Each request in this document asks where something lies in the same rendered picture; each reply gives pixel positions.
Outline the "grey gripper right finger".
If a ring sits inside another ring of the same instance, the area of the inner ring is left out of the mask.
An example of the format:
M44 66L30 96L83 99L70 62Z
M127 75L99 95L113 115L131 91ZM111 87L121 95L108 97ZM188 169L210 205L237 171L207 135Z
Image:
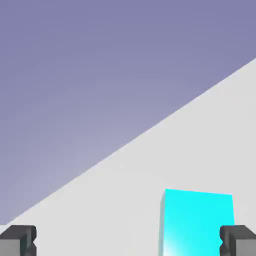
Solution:
M219 237L220 256L256 256L256 234L245 225L223 225Z

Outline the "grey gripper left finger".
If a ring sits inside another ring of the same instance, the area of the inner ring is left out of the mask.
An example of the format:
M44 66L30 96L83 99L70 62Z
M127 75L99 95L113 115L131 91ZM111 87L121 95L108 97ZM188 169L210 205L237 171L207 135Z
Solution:
M11 225L0 234L0 256L37 256L34 225Z

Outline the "large cyan box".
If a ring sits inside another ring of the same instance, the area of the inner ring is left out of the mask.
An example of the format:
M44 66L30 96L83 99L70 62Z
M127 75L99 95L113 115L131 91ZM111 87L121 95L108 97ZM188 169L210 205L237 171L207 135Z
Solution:
M220 256L220 227L234 223L230 194L165 189L157 256Z

